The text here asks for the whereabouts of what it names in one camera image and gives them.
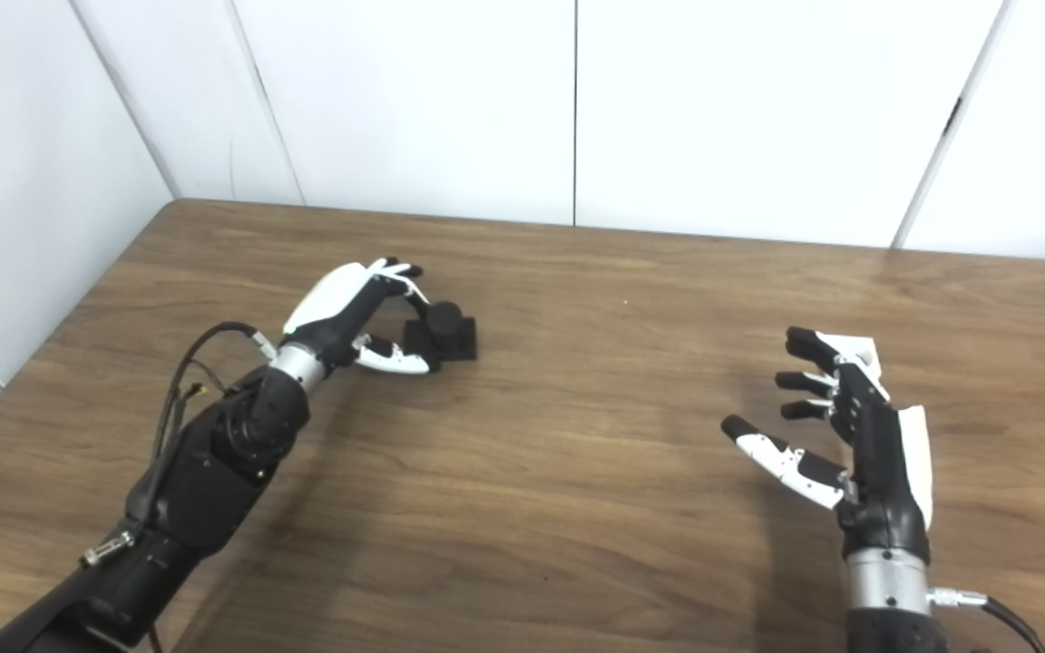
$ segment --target black object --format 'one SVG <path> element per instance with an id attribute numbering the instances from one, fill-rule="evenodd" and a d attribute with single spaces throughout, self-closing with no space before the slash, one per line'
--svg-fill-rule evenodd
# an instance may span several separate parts
<path id="1" fill-rule="evenodd" d="M 856 608 L 845 635 L 849 653 L 949 653 L 938 622 L 918 612 Z"/>
<path id="2" fill-rule="evenodd" d="M 426 309 L 426 319 L 405 323 L 402 343 L 407 353 L 418 354 L 438 371 L 441 360 L 475 360 L 475 321 L 465 318 L 454 302 L 438 302 Z"/>

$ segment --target fingertip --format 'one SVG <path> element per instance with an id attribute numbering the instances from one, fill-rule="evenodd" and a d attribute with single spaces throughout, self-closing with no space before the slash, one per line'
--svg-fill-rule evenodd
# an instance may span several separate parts
<path id="1" fill-rule="evenodd" d="M 800 372 L 776 372 L 772 380 L 775 381 L 776 388 L 784 390 L 804 390 L 808 384 L 806 376 Z"/>
<path id="2" fill-rule="evenodd" d="M 804 326 L 790 326 L 787 330 L 785 330 L 785 337 L 790 341 L 816 340 L 816 331 L 813 329 L 806 329 Z"/>
<path id="3" fill-rule="evenodd" d="M 737 442 L 737 438 L 741 436 L 750 436 L 753 434 L 760 434 L 758 427 L 749 424 L 747 419 L 739 415 L 729 415 L 725 417 L 725 420 L 720 423 L 720 429 L 728 436 L 732 441 Z"/>

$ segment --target white wall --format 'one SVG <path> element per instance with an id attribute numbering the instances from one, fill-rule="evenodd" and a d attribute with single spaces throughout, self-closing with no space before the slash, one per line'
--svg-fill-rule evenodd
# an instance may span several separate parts
<path id="1" fill-rule="evenodd" d="M 577 224 L 890 243 L 998 0 L 580 0 Z"/>
<path id="2" fill-rule="evenodd" d="M 302 204 L 231 0 L 73 0 L 179 194 Z"/>
<path id="3" fill-rule="evenodd" d="M 905 247 L 1045 258 L 1045 0 L 1016 4 Z"/>
<path id="4" fill-rule="evenodd" d="M 572 223 L 573 1 L 237 7 L 312 206 Z"/>
<path id="5" fill-rule="evenodd" d="M 170 199 L 62 0 L 0 0 L 0 386 Z"/>

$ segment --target black cable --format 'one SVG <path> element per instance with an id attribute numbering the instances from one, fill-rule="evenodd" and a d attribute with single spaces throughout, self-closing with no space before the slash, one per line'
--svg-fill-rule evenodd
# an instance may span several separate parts
<path id="1" fill-rule="evenodd" d="M 161 468 L 163 470 L 166 470 L 167 467 L 169 467 L 171 459 L 173 459 L 176 456 L 176 447 L 179 445 L 180 442 L 180 426 L 183 425 L 183 414 L 185 414 L 185 410 L 188 406 L 188 400 L 189 398 L 199 395 L 201 392 L 203 392 L 203 390 L 204 390 L 203 384 L 192 383 L 191 389 L 188 389 L 188 392 L 185 394 L 180 394 L 180 389 L 177 389 L 177 392 L 175 392 L 176 399 L 171 402 L 171 429 L 168 432 L 168 434 L 171 435 L 168 436 L 168 441 L 166 445 L 168 449 L 167 456 L 163 456 L 163 449 L 158 450 L 156 454 L 153 456 L 153 464 L 159 463 L 159 459 L 163 458 L 162 466 L 157 467 L 157 470 L 160 470 Z M 158 496 L 158 491 L 159 491 L 158 487 L 159 484 L 155 483 L 155 480 L 156 479 L 154 474 L 153 479 L 154 483 L 153 486 L 150 486 L 153 487 L 153 489 L 155 489 L 155 491 L 157 491 L 157 492 L 150 492 L 150 496 L 153 496 L 154 498 Z"/>
<path id="2" fill-rule="evenodd" d="M 220 394 L 225 392 L 224 381 L 220 381 L 220 377 L 216 376 L 216 372 L 212 372 L 212 368 L 207 367 L 203 364 L 203 360 L 191 359 L 191 365 L 195 365 L 196 368 L 203 369 L 204 375 L 208 376 L 208 380 L 212 381 L 212 388 L 219 390 Z"/>
<path id="3" fill-rule="evenodd" d="M 191 346 L 188 347 L 188 351 L 183 353 L 183 357 L 171 375 L 171 381 L 167 386 L 167 395 L 163 397 L 163 409 L 161 409 L 161 416 L 159 416 L 159 421 L 156 425 L 156 438 L 153 442 L 153 480 L 150 480 L 148 487 L 144 510 L 142 510 L 142 515 L 138 516 L 141 524 L 145 524 L 150 515 L 153 515 L 153 508 L 156 505 L 159 489 L 161 489 L 163 483 L 163 472 L 166 471 L 170 462 L 170 451 L 167 456 L 162 456 L 161 451 L 163 450 L 163 438 L 167 435 L 168 419 L 173 414 L 173 409 L 180 396 L 180 381 L 183 380 L 183 373 L 187 371 L 188 365 L 194 359 L 196 352 L 200 351 L 200 347 L 204 347 L 204 343 L 210 341 L 212 335 L 224 333 L 225 331 L 239 331 L 245 334 L 246 339 L 252 339 L 253 335 L 257 334 L 256 327 L 251 326 L 251 324 L 245 324 L 243 322 L 220 322 L 201 333 L 200 337 L 195 339 L 195 342 L 192 342 Z"/>
<path id="4" fill-rule="evenodd" d="M 992 596 L 988 596 L 986 603 L 982 604 L 982 610 L 986 611 L 989 615 L 994 615 L 996 620 L 1006 624 L 1015 632 L 1019 633 L 1023 639 L 1027 640 L 1027 644 L 1031 645 L 1035 653 L 1045 653 L 1045 646 L 1042 646 L 1042 642 L 1038 639 L 1038 633 L 1035 632 L 1035 629 L 1029 628 L 1029 624 L 1017 615 L 1011 608 L 1005 607 L 1005 605 L 996 601 Z"/>

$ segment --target metal wrist cylinder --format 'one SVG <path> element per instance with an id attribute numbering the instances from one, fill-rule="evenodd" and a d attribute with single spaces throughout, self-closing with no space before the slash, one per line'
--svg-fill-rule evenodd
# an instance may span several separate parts
<path id="1" fill-rule="evenodd" d="M 862 549 L 845 559 L 851 607 L 930 613 L 925 562 L 899 549 Z"/>
<path id="2" fill-rule="evenodd" d="M 289 343 L 282 346 L 277 358 L 270 360 L 269 367 L 293 377 L 295 381 L 301 383 L 306 395 L 312 393 L 317 383 L 325 380 L 325 365 L 317 358 L 315 352 L 299 344 Z"/>

